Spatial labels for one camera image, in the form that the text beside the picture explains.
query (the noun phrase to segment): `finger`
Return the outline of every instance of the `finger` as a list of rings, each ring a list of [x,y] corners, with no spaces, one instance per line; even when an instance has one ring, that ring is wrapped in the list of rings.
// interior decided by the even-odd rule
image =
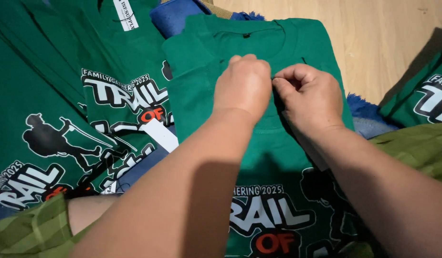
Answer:
[[[229,64],[233,64],[235,62],[237,62],[238,60],[240,60],[242,57],[239,55],[235,55],[233,57],[231,57],[231,59],[229,60]]]
[[[272,80],[272,85],[274,85],[275,89],[280,95],[280,98],[284,103],[290,101],[296,95],[296,88],[291,85],[286,79],[283,78],[275,78]]]
[[[242,59],[244,59],[244,60],[256,60],[258,58],[254,54],[247,54],[247,55],[243,56]]]
[[[321,73],[320,70],[306,64],[288,66],[275,74],[275,78],[297,79],[302,84],[313,81]]]

